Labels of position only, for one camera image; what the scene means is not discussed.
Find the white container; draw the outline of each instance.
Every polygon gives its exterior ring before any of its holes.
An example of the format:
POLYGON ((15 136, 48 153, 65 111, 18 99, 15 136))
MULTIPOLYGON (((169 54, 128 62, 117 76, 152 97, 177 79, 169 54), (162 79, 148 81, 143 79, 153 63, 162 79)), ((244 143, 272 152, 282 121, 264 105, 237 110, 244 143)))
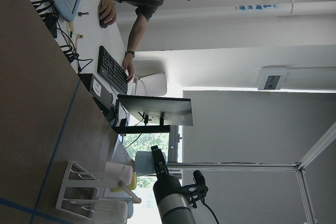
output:
POLYGON ((129 185, 132 181, 133 168, 129 165, 122 165, 113 162, 106 162, 104 179, 123 181, 125 185, 129 185))
POLYGON ((94 213, 95 224, 122 224, 127 221, 128 204, 124 201, 98 199, 94 213))

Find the computer mouse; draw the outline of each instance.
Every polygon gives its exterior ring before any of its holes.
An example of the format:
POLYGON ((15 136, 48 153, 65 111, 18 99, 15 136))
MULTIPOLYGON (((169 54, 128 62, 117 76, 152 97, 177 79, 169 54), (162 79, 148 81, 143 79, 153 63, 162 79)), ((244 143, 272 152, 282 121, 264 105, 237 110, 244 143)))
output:
POLYGON ((99 25, 100 25, 101 28, 107 28, 107 26, 108 26, 106 23, 104 23, 103 19, 99 20, 99 25))

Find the desktop computer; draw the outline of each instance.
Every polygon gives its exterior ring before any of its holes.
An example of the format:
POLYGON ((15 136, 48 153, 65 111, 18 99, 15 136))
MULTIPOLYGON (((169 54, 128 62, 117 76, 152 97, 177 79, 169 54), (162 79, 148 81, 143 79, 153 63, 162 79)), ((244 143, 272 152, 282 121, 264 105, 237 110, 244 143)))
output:
POLYGON ((113 95, 103 86, 103 84, 92 73, 80 73, 80 80, 92 95, 100 111, 105 116, 111 126, 118 122, 119 101, 113 104, 113 95))

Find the monitor stand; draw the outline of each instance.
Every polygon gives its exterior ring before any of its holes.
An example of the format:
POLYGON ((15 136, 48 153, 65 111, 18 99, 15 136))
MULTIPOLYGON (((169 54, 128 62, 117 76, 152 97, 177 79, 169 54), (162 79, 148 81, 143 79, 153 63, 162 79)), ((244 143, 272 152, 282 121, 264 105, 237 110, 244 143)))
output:
POLYGON ((147 125, 150 121, 149 116, 144 114, 145 126, 113 126, 112 129, 118 134, 137 134, 137 133, 170 133, 171 125, 164 125, 163 115, 160 117, 160 125, 147 125))

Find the small tool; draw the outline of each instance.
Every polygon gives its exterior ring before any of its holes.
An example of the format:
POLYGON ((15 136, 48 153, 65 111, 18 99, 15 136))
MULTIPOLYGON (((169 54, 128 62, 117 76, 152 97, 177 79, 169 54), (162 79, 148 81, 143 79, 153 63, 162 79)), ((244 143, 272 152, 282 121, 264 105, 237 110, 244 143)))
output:
POLYGON ((83 16, 83 15, 89 15, 89 12, 86 12, 86 13, 79 12, 79 13, 78 13, 78 16, 79 16, 79 17, 81 17, 81 16, 83 16))

